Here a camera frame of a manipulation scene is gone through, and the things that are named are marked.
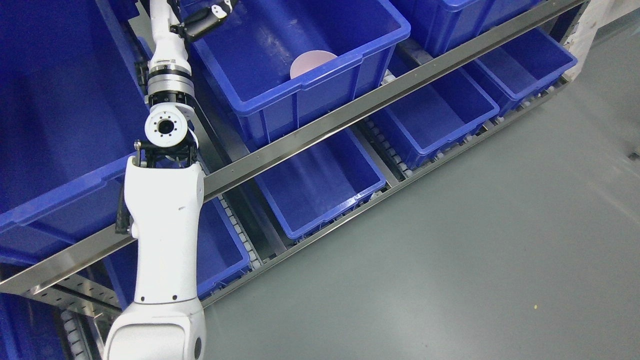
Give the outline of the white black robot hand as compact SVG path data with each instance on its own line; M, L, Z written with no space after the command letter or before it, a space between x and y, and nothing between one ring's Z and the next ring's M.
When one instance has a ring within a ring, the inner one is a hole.
M198 41L220 27L237 4L237 0L220 0L180 20L176 0L150 0L151 36L155 43L151 63L186 63L186 43Z

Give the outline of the blue bin near arm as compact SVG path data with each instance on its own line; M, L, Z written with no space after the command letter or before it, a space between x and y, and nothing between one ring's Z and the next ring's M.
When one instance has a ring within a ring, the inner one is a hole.
M219 198L201 208L196 269L200 300L228 287L251 270L249 251L230 219L231 214ZM131 243L102 261L122 308L134 301L137 260L137 244Z

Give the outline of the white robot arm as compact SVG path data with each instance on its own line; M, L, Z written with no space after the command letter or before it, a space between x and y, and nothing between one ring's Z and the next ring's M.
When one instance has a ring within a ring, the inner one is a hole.
M185 50L160 47L148 75L146 141L128 158L122 200L137 239L134 301L115 319L105 360L201 360L206 322L197 291L205 173L188 121L195 116Z

